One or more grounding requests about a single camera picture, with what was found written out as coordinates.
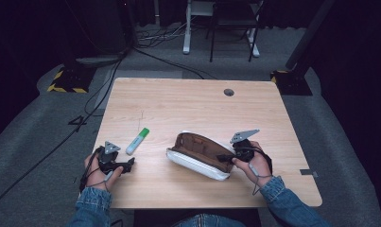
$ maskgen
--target desk leg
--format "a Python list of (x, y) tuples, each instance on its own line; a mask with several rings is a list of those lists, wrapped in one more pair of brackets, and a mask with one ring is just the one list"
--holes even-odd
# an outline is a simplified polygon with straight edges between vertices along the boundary
[[(252, 47), (252, 38), (254, 38), (255, 28), (249, 29), (247, 32), (247, 39), (249, 39), (250, 48)], [(254, 49), (252, 50), (252, 55), (256, 58), (260, 57), (260, 51), (258, 51), (257, 43), (255, 43)]]
[(191, 0), (187, 1), (187, 13), (186, 13), (186, 31), (184, 34), (183, 54), (190, 53), (190, 39), (191, 39)]

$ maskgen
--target hand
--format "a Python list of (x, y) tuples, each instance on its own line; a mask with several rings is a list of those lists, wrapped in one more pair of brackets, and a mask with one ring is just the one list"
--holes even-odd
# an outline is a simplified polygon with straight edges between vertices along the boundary
[[(255, 142), (255, 141), (250, 141), (250, 142), (253, 147), (261, 148), (258, 142)], [(258, 152), (254, 152), (254, 158), (252, 158), (250, 163), (257, 170), (258, 175), (261, 176), (259, 177), (259, 179), (251, 171), (248, 163), (245, 163), (236, 158), (233, 158), (232, 162), (246, 173), (246, 176), (250, 179), (250, 181), (252, 181), (253, 183), (257, 183), (259, 187), (263, 187), (272, 178), (269, 171), (267, 160), (264, 158), (263, 155), (261, 155)]]
[[(87, 167), (88, 163), (90, 162), (91, 156), (88, 156), (84, 160), (84, 166)], [(104, 183), (106, 175), (99, 169), (98, 165), (98, 157), (95, 157), (93, 159), (93, 162), (89, 168), (88, 174), (90, 174), (87, 178), (87, 184), (86, 186), (91, 186), (94, 188), (98, 188), (101, 190), (109, 191), (112, 189), (113, 184), (115, 183), (116, 179), (122, 174), (123, 167), (118, 167), (112, 174), (111, 178)]]

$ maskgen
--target table hole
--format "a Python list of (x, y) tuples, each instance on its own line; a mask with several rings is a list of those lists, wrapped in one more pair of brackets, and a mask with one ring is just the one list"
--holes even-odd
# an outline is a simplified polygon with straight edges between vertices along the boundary
[(233, 96), (234, 95), (234, 90), (230, 89), (230, 88), (227, 88), (223, 91), (223, 94), (225, 94), (225, 96)]

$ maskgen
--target chair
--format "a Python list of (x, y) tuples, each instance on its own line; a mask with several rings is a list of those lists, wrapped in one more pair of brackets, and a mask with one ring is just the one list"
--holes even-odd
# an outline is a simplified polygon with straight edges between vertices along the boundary
[(229, 30), (244, 29), (245, 32), (243, 33), (241, 39), (246, 37), (248, 29), (254, 28), (251, 51), (249, 55), (249, 61), (251, 61), (252, 50), (255, 46), (258, 31), (258, 14), (264, 5), (264, 2), (255, 13), (252, 10), (250, 3), (250, 0), (216, 0), (214, 3), (211, 24), (205, 37), (208, 39), (210, 30), (212, 30), (213, 37), (211, 40), (210, 62), (213, 61), (216, 30), (222, 28)]

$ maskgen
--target chair leg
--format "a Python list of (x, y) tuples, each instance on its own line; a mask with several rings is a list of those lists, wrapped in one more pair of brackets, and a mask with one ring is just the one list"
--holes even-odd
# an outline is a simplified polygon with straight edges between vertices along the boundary
[(252, 45), (251, 45), (251, 50), (250, 50), (249, 61), (251, 61), (252, 51), (254, 50), (255, 42), (256, 42), (256, 39), (257, 39), (257, 33), (258, 33), (258, 26), (254, 30), (254, 37), (252, 39)]
[(214, 53), (214, 41), (215, 41), (215, 28), (213, 27), (213, 38), (211, 39), (211, 54), (210, 54), (210, 62), (213, 61), (213, 53)]
[(247, 31), (248, 31), (248, 29), (246, 29), (246, 30), (243, 32), (243, 35), (241, 35), (240, 40), (243, 40), (244, 37), (246, 37)]
[(208, 29), (207, 29), (207, 35), (205, 36), (205, 39), (206, 39), (206, 40), (208, 40), (208, 35), (210, 34), (210, 29), (211, 29), (211, 28), (208, 27)]

